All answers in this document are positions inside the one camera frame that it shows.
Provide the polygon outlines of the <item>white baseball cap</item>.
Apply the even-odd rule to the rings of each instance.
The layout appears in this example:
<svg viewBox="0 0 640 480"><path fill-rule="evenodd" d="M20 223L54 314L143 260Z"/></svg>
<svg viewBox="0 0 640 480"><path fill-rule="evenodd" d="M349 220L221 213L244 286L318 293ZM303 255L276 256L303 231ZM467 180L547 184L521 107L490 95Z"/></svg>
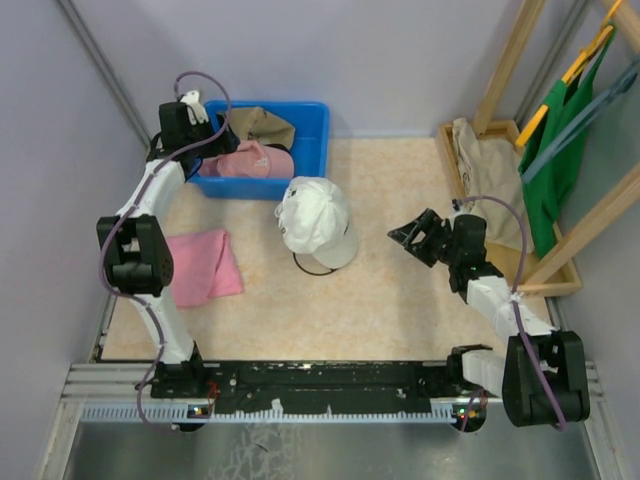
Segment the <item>white baseball cap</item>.
<svg viewBox="0 0 640 480"><path fill-rule="evenodd" d="M324 177L293 178L275 210L286 247L310 255L324 267L337 270L358 252L358 236L343 191Z"/></svg>

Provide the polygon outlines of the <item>black wire hat stand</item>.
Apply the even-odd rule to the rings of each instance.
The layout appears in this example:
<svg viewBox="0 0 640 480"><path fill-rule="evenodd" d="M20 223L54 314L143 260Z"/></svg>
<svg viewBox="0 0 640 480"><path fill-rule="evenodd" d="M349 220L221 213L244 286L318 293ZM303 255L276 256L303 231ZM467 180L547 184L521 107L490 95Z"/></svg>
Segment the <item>black wire hat stand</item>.
<svg viewBox="0 0 640 480"><path fill-rule="evenodd" d="M314 263L310 268L308 268L300 262L296 253L293 253L292 257L296 267L307 275L314 277L324 277L336 272L335 268L329 268L319 263Z"/></svg>

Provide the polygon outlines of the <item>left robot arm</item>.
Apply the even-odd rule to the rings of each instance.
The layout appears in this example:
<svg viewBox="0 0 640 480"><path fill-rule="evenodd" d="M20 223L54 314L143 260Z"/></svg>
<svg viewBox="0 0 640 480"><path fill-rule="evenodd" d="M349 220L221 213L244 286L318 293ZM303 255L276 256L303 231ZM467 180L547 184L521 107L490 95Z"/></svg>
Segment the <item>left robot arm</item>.
<svg viewBox="0 0 640 480"><path fill-rule="evenodd" d="M231 153L239 141L228 112L209 115L185 96L162 104L159 117L161 130L151 139L134 193L115 215L96 224L99 275L111 294L128 300L142 317L157 351L152 374L172 377L176 389L194 397L206 389L208 373L170 290L174 260L161 219L204 158Z"/></svg>

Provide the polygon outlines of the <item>blue plastic bin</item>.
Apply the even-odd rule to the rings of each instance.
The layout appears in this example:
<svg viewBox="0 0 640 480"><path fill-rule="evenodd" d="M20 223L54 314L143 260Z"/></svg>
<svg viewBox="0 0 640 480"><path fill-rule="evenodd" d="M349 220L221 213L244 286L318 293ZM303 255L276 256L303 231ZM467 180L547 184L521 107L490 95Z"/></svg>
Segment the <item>blue plastic bin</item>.
<svg viewBox="0 0 640 480"><path fill-rule="evenodd" d="M295 128L292 149L296 176L325 177L328 163L330 111L321 102L311 101L240 101L232 107L263 107L267 112L288 121ZM202 177L202 171L189 183L210 198L280 201L289 184L285 179Z"/></svg>

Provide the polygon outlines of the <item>pink baseball cap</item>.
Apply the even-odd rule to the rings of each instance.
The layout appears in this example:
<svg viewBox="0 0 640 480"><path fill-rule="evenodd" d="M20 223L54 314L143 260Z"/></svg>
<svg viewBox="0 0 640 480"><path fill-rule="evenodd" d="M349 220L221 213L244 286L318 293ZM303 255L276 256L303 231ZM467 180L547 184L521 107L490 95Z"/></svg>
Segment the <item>pink baseball cap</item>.
<svg viewBox="0 0 640 480"><path fill-rule="evenodd" d="M242 140L235 152L206 158L199 174L204 177L292 179L294 161L283 145Z"/></svg>

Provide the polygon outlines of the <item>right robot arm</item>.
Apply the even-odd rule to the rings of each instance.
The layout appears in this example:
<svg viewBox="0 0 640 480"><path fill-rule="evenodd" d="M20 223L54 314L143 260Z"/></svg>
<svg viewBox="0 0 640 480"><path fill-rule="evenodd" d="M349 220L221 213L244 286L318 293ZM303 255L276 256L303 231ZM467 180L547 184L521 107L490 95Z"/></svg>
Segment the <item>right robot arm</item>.
<svg viewBox="0 0 640 480"><path fill-rule="evenodd" d="M564 428L589 418L584 347L573 331L541 320L487 257L486 222L471 214L441 218L426 209L388 237L428 267L444 264L453 293L478 312L506 345L503 356L484 346L461 347L446 372L461 396L481 387L501 398L517 427Z"/></svg>

